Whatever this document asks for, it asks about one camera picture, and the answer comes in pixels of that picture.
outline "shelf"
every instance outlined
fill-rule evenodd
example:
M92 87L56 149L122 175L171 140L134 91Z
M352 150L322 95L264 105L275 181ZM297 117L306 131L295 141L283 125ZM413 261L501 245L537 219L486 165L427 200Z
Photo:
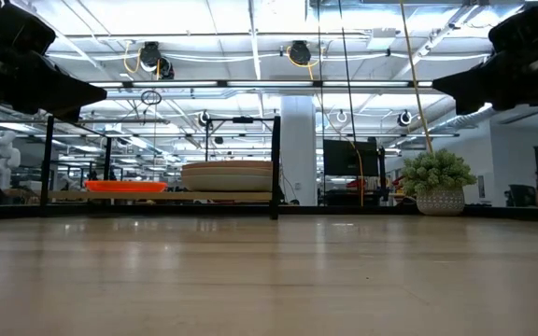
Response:
M50 199L62 200L213 200L271 201L271 192L90 192L50 191Z

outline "wooden floor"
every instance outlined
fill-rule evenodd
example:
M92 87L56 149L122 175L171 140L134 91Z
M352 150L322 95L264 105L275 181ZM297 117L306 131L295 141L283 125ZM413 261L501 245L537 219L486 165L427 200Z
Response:
M0 335L538 336L538 223L8 220Z

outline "black monitor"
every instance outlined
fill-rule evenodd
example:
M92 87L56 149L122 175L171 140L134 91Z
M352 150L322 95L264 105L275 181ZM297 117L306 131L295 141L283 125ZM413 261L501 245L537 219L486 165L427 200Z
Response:
M356 152L358 150L361 154L362 174L364 176L379 176L376 141L357 142L355 146L356 149L346 140L323 140L325 175L360 175L359 156Z

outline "green plant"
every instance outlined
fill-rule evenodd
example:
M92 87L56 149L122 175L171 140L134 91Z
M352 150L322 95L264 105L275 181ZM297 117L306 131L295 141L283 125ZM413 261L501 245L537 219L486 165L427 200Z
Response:
M455 189L476 183L471 167L464 159L445 149L434 153L421 153L414 159L404 160L402 169L403 190L407 195L433 189Z

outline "potted plant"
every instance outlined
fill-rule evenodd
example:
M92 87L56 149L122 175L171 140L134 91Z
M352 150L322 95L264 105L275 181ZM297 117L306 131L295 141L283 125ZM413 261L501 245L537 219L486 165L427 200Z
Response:
M456 216L464 209L462 187L476 183L470 172L463 158L445 149L421 153L404 160L403 190L417 196L418 210L425 215Z

